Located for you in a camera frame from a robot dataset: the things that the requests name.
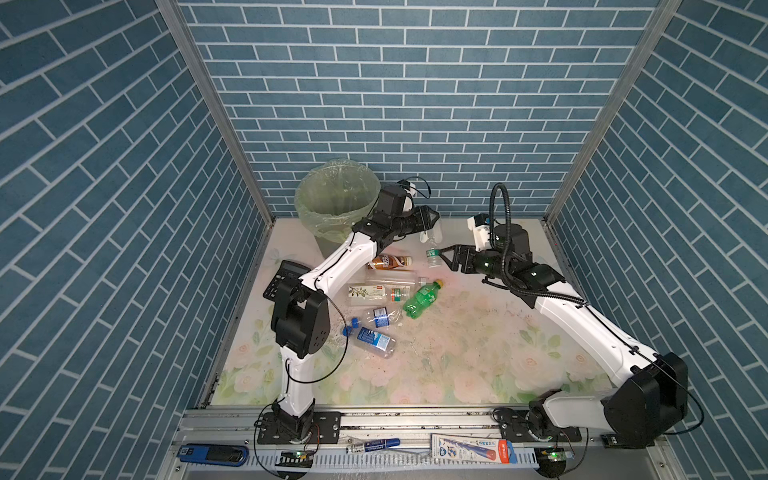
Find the green soda bottle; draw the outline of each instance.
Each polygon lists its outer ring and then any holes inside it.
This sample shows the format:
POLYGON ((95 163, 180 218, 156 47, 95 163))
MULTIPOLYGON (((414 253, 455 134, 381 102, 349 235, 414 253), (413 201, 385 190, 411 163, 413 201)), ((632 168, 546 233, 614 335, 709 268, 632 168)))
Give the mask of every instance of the green soda bottle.
POLYGON ((426 308, 437 300, 437 291, 442 288, 442 280, 435 280, 421 287, 416 295, 402 306, 407 316, 419 318, 426 308))

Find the green plastic bag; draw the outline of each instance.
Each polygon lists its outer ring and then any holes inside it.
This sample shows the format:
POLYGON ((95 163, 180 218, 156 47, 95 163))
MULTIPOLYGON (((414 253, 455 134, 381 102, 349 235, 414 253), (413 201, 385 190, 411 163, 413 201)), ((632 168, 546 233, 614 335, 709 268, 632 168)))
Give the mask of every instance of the green plastic bag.
POLYGON ((380 188, 371 169, 340 158, 310 170, 296 189, 293 204, 315 237, 343 243, 352 225, 373 207, 380 188))

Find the floral tablecloth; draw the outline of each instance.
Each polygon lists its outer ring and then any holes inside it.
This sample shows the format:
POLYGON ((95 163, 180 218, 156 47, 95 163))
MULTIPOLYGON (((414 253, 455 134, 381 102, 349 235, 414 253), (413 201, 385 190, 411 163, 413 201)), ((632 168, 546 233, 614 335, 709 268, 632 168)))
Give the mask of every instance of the floral tablecloth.
MULTIPOLYGON (((441 222, 445 237, 441 247, 472 243, 464 220, 441 222)), ((556 266, 538 222, 516 223, 528 230, 536 260, 556 266)), ((582 392, 610 388, 597 363, 559 326, 522 300, 483 285, 479 275, 453 273, 446 266, 427 268, 423 245, 415 236, 387 252, 413 255, 412 270, 430 280, 441 278, 445 286, 418 319, 403 317, 388 328, 387 334, 397 340, 391 358, 374 356, 350 343, 336 373, 313 386, 319 404, 516 403, 552 388, 582 392)), ((274 227, 220 375, 214 405, 262 405, 278 395, 283 370, 270 329, 273 304, 261 293, 285 259, 308 266, 322 260, 312 235, 295 219, 280 219, 274 227)), ((346 305, 344 295, 335 300, 347 318, 366 311, 346 305)), ((332 334, 316 355, 316 378, 336 365, 344 349, 342 320, 333 308, 330 311, 332 334)))

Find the calculator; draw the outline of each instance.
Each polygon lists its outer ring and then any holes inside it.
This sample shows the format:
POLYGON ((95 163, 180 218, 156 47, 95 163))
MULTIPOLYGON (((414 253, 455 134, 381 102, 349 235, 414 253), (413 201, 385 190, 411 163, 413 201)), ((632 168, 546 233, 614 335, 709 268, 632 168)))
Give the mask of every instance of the calculator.
POLYGON ((275 295, 277 295, 277 284, 284 278, 299 278, 304 273, 307 273, 311 268, 302 265, 301 263, 292 262, 290 260, 283 260, 280 264, 280 268, 277 269, 277 273, 273 277, 270 284, 264 290, 264 298, 267 300, 275 301, 275 295))

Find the blue pen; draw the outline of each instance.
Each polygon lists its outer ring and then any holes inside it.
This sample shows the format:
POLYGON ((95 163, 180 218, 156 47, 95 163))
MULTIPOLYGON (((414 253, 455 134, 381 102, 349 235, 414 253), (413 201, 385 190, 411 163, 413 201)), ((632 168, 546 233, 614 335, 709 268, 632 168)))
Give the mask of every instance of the blue pen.
POLYGON ((354 443, 346 448, 347 453, 374 452, 376 450, 390 449, 400 445, 400 439, 371 440, 370 442, 354 443))

